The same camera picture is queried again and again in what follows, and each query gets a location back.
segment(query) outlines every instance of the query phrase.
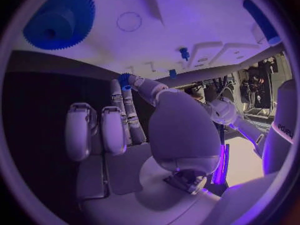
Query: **blue component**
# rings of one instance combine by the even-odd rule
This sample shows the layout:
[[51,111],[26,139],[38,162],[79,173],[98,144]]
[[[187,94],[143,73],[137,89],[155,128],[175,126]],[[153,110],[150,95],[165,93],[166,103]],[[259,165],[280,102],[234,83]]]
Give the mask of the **blue component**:
[[170,78],[175,79],[177,77],[177,73],[175,69],[169,70]]
[[251,0],[244,0],[243,7],[251,14],[251,16],[257,22],[270,45],[276,45],[281,41],[278,33],[276,32],[272,24],[269,22],[267,17]]
[[23,34],[40,49],[65,49],[86,38],[94,18],[93,0],[48,0],[31,18]]
[[179,52],[181,53],[181,57],[185,59],[186,61],[189,60],[190,54],[188,52],[188,49],[186,47],[180,48]]
[[123,91],[131,89],[131,86],[129,85],[129,81],[128,81],[129,76],[130,76],[129,73],[123,73],[118,77],[118,81]]

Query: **white robot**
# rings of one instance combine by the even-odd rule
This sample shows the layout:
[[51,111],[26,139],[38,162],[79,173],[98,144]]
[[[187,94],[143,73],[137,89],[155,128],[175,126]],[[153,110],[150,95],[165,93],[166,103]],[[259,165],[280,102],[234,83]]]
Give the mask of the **white robot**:
[[[155,107],[148,125],[149,142],[131,88]],[[278,114],[296,110],[295,92],[293,80],[280,87]],[[221,200],[204,189],[207,177],[224,162],[213,122],[231,126],[253,143],[270,177],[257,182],[260,186],[269,185],[293,143],[296,121],[292,113],[277,114],[267,135],[225,97],[200,105],[184,92],[131,74],[111,81],[111,103],[102,110],[101,126],[87,103],[72,104],[66,117],[66,150],[70,159],[81,162],[78,203],[93,224],[230,223],[230,216],[223,216],[223,221],[217,217],[230,209],[242,213],[245,207],[229,205],[229,201],[255,189],[256,182],[226,191]],[[93,142],[96,137],[102,145]]]

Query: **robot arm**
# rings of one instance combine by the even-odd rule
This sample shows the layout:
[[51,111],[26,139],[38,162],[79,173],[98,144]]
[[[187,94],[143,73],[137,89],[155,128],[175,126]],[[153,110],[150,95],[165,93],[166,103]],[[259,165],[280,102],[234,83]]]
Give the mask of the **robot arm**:
[[238,130],[244,137],[254,145],[254,151],[258,156],[263,156],[266,136],[256,126],[245,120],[237,111],[236,106],[227,98],[215,99],[204,105],[210,118],[218,124],[229,125]]

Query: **humanoid robot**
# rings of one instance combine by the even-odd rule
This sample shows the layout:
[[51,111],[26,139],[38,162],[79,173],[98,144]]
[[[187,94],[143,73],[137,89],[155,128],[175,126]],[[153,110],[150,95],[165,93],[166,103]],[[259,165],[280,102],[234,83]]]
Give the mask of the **humanoid robot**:
[[[155,107],[148,142],[131,89]],[[101,224],[218,224],[216,214],[224,206],[229,209],[228,200],[242,192],[225,192],[220,200],[203,189],[207,177],[222,163],[220,136],[213,122],[229,125],[249,139],[263,159],[264,173],[273,178],[293,143],[295,118],[292,113],[279,114],[287,108],[296,110],[295,93],[293,80],[280,87],[276,119],[267,135],[225,97],[200,105],[158,81],[122,74],[111,81],[112,106],[103,108],[101,126],[87,103],[74,103],[67,113],[66,150],[70,159],[81,162],[76,187],[82,211],[92,223]],[[93,144],[99,135],[101,148]],[[255,183],[243,189],[249,192]]]

